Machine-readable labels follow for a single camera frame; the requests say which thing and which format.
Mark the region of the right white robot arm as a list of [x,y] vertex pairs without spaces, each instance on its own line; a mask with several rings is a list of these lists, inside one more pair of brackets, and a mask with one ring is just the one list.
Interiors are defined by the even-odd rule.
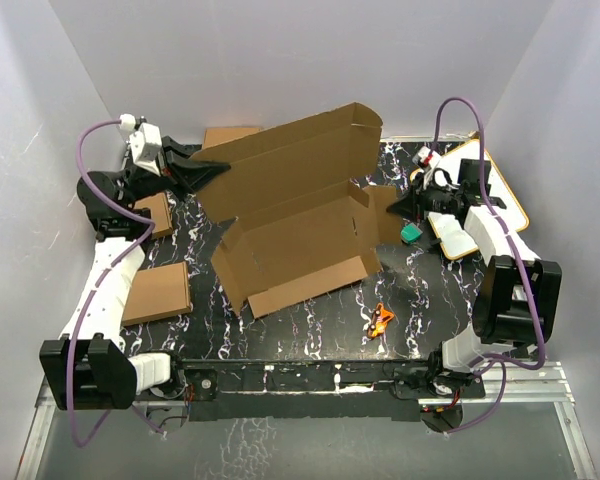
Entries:
[[409,220],[450,215],[475,242],[486,265],[470,323],[428,357],[427,388],[449,396],[498,361],[526,370],[542,368],[554,327],[561,267],[538,258],[506,223],[507,205],[492,195],[485,161],[462,160],[458,181],[431,155],[416,164],[420,170],[406,194],[387,212]]

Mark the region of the large cardboard box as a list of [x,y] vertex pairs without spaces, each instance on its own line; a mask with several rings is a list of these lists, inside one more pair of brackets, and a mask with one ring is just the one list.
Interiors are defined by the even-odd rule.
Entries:
[[228,223],[211,263],[234,312],[262,317],[381,270],[377,248],[400,242],[386,212],[398,193],[358,180],[377,168],[382,127],[351,103],[195,154],[231,166],[197,198]]

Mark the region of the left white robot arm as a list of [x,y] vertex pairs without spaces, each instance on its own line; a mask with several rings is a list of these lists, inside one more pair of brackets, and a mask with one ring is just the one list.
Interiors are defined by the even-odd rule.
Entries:
[[187,376],[171,354],[127,357],[119,333],[155,228],[149,210],[136,208],[135,202],[165,191],[183,200],[230,169],[225,162],[193,159],[195,151],[164,137],[152,159],[153,171],[134,162],[118,171],[80,171],[77,194],[96,233],[94,262],[68,324],[39,351],[60,409],[126,409],[151,388],[166,399],[184,392]]

